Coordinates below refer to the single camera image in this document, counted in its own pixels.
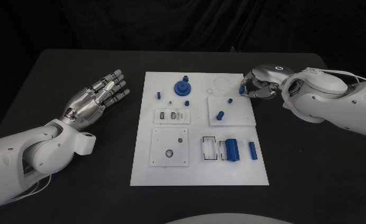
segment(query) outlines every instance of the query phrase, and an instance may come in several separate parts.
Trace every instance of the black table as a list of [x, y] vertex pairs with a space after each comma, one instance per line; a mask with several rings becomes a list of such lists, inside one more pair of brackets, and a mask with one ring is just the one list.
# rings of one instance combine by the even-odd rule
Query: black table
[[219, 212], [293, 223], [362, 223], [366, 218], [366, 137], [329, 122], [313, 124], [281, 97], [252, 100], [269, 186], [131, 187], [146, 71], [244, 73], [261, 64], [324, 68], [308, 53], [46, 50], [0, 126], [0, 137], [59, 118], [84, 86], [115, 69], [131, 93], [86, 131], [94, 153], [75, 154], [36, 195], [0, 207], [1, 223], [166, 223]]

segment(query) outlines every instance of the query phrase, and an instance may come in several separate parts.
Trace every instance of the rectangular slot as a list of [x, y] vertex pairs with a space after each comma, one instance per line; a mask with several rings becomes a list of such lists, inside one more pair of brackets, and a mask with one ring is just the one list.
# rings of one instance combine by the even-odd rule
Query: rectangular slot
[[156, 109], [154, 123], [190, 124], [190, 110], [189, 109]]
[[220, 160], [228, 160], [225, 141], [219, 142], [219, 159]]
[[215, 137], [202, 138], [202, 156], [203, 160], [218, 160]]

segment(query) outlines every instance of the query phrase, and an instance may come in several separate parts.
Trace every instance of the robotic arm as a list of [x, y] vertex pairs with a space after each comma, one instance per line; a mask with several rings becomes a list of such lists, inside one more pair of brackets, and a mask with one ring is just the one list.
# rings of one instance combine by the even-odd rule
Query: robotic arm
[[[346, 85], [329, 73], [353, 76], [356, 84]], [[340, 128], [366, 135], [366, 82], [359, 76], [337, 70], [307, 68], [294, 73], [278, 65], [261, 65], [252, 69], [241, 83], [241, 94], [269, 99], [282, 91], [284, 108], [303, 120], [320, 123], [329, 120]], [[246, 91], [252, 82], [258, 90]]]
[[[117, 70], [71, 98], [63, 115], [45, 126], [0, 139], [0, 205], [23, 193], [71, 162], [73, 152], [92, 153], [95, 136], [81, 132], [99, 119], [102, 112], [130, 90]], [[23, 168], [23, 160], [33, 167]]]

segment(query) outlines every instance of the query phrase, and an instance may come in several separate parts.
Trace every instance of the blue battery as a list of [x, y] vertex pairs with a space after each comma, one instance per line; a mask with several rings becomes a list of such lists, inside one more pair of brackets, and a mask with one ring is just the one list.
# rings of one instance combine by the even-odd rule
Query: blue battery
[[249, 142], [249, 149], [251, 149], [252, 159], [258, 159], [254, 142]]
[[225, 146], [226, 146], [228, 160], [231, 162], [236, 162], [241, 159], [236, 139], [235, 138], [226, 139]]

